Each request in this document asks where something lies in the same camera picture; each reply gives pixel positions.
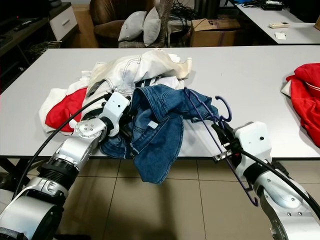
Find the cardboard box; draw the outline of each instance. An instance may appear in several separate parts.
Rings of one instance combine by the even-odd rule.
[[[246,30],[237,19],[192,20],[190,47],[247,45],[246,35]]]
[[[320,30],[320,16],[319,16],[318,20],[316,21],[314,27],[315,27],[316,29]]]

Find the red clothing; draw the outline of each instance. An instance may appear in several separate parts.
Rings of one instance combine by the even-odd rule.
[[[320,88],[320,63],[304,64],[286,80],[291,80],[291,101],[301,117],[301,126],[320,147],[320,89],[314,88]]]
[[[81,109],[82,103],[85,99],[87,88],[82,88],[70,95],[66,95],[63,100],[57,103],[48,112],[45,118],[45,124],[53,129],[57,129],[63,124],[71,115]],[[74,120],[79,122],[81,120],[81,113],[79,113]],[[64,126],[62,132],[73,133],[74,129],[69,124]]]

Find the gray pillow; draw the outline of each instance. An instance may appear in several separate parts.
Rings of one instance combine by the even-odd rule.
[[[118,41],[130,41],[137,38],[144,30],[143,24],[146,14],[146,11],[136,11],[132,13],[124,21]]]
[[[146,47],[152,44],[158,37],[161,28],[159,14],[153,7],[145,17],[143,23],[143,42]]]

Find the tiled floor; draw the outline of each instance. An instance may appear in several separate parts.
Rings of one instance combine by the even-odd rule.
[[[320,162],[282,163],[320,202]],[[59,231],[92,240],[272,240],[269,228],[224,163],[178,160],[155,185],[142,182],[130,160],[91,160],[71,188]]]

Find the red jacket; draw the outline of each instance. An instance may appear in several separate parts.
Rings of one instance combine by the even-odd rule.
[[[298,67],[291,80],[291,101],[315,145],[320,147],[320,63]]]

